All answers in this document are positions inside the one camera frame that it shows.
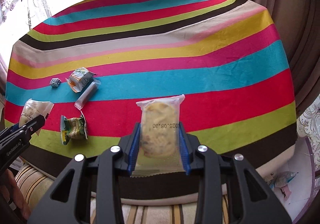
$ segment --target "turquoise stripe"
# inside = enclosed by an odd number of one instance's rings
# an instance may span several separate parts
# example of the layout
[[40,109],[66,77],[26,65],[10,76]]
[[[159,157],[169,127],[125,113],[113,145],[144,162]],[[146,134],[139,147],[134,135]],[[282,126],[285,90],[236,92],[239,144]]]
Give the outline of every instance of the turquoise stripe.
[[[253,85],[288,68],[280,40],[234,62],[200,69],[176,69],[98,77],[99,90],[93,101],[151,98],[180,94],[223,91]],[[80,93],[73,93],[67,83],[25,90],[9,82],[6,86],[9,102],[23,106],[29,98],[53,103],[75,102]]]
[[150,0],[141,3],[105,6],[85,11],[73,12],[56,18],[50,17],[46,19],[44,23],[48,25],[62,25],[65,23],[72,23],[88,19],[159,10],[202,1],[207,0]]

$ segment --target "colorful striped cloth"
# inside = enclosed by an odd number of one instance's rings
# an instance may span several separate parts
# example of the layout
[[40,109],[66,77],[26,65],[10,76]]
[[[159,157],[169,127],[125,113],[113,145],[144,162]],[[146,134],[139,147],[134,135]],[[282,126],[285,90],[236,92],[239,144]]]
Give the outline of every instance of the colorful striped cloth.
[[[98,74],[101,86],[83,108],[88,141],[63,146],[60,116],[80,116],[74,107],[80,93],[65,78],[79,67]],[[62,80],[58,88],[49,86],[53,77]],[[13,46],[5,120],[18,122],[29,98],[51,101],[55,106],[31,144],[69,158],[94,156],[131,133],[141,118],[137,101],[180,94],[186,95],[180,108],[186,131],[218,153],[239,150],[256,158],[278,142],[268,156],[251,159],[261,166],[294,144],[287,58],[267,9],[249,0],[85,0],[71,6]]]

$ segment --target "wrapped snack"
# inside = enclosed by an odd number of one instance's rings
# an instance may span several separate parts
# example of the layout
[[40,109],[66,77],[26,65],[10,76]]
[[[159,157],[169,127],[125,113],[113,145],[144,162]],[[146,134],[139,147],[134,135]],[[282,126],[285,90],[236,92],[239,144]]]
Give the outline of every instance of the wrapped snack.
[[284,171],[277,175],[275,187],[281,188],[286,186],[297,175],[297,172]]
[[72,72],[69,78],[66,78],[67,83],[73,92],[81,92],[81,90],[89,83],[91,78],[96,75],[86,68],[78,68]]
[[61,84],[61,80],[59,78],[53,78],[50,81],[50,86],[52,87],[58,87]]
[[101,85],[101,82],[99,80],[94,79],[93,82],[87,87],[86,90],[82,93],[82,95],[78,98],[78,100],[75,103],[75,107],[81,110],[84,105],[88,102],[90,97],[93,96],[93,94],[98,90],[99,85]]
[[[45,119],[47,119],[48,115],[50,114],[53,103],[51,102],[42,102],[42,101],[35,101],[31,98],[25,103],[22,113],[20,116],[19,127],[23,126],[33,118],[37,117],[38,115],[43,115]],[[39,135],[41,129],[36,131],[36,134]]]
[[88,139],[87,121],[83,113],[81,112],[80,118],[73,117],[68,119],[65,116],[61,116],[60,132],[63,145],[67,145],[70,139]]
[[178,149],[184,95],[137,102],[141,107],[140,150],[134,175],[183,171]]

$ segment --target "blue gripper pad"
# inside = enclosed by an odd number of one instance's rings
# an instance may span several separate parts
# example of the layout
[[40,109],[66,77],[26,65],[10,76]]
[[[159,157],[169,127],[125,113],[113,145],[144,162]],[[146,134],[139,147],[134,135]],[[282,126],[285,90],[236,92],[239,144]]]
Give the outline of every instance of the blue gripper pad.
[[181,161],[183,165],[183,169],[185,170],[186,174],[189,175],[191,171],[190,167],[190,158],[189,158],[189,152],[187,148],[187,144],[183,137],[183,132],[181,130],[181,127],[179,127],[179,151],[181,156]]
[[128,154],[128,172],[131,175],[136,166],[138,152],[139,152],[139,141],[140,141],[140,124],[137,128],[137,131],[134,134],[132,145]]

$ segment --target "lime green stripe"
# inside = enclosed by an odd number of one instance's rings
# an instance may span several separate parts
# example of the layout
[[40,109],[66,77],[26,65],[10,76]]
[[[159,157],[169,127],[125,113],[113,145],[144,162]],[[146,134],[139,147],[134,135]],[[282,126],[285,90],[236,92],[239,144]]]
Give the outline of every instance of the lime green stripe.
[[210,129],[191,132],[216,153],[256,142],[296,122],[295,101],[270,113]]
[[[12,123],[5,120],[5,126]],[[40,135],[33,134],[30,143],[44,150],[51,151],[69,158],[81,153],[86,157],[100,155],[109,147],[118,144],[117,137],[89,136],[88,140],[71,140],[67,145],[62,145],[60,132],[42,129]]]
[[138,29],[160,26],[160,25],[169,24],[169,23],[180,21],[180,20],[192,18],[192,17],[198,16],[198,15],[202,15],[204,13],[210,12],[212,10],[217,10],[219,8],[225,7],[227,5],[234,3],[235,1],[236,0],[226,0],[223,3],[217,4],[214,6],[210,6],[207,8],[203,8],[200,10],[196,10],[196,11],[192,11],[192,12],[188,12],[188,13],[183,13],[183,14],[179,14],[176,16],[172,16],[172,17],[151,20],[151,21],[146,21],[146,22],[139,22],[139,23],[123,25],[123,26],[91,29],[91,30],[84,30],[84,31],[75,31],[75,32],[70,32],[70,33],[66,33],[66,34],[59,34],[59,35],[46,35],[46,34],[39,33],[38,31],[31,30],[27,34],[29,36],[31,36],[37,40],[43,41],[43,42],[53,42],[53,41],[62,41],[62,40],[75,39],[75,38],[81,38],[81,37],[109,34],[109,33],[115,33],[115,32],[138,30]]
[[[295,121],[295,102],[292,102],[262,116],[194,131],[191,134],[197,136],[200,143],[207,145],[217,153],[224,153],[256,142]],[[8,127],[12,123],[5,120],[5,125]],[[117,137],[89,136],[88,140],[71,140],[67,145],[62,145],[60,133],[49,130],[41,130],[39,136],[34,134],[30,141],[32,145],[70,158],[79,153],[86,157],[96,156],[118,142],[119,138]]]

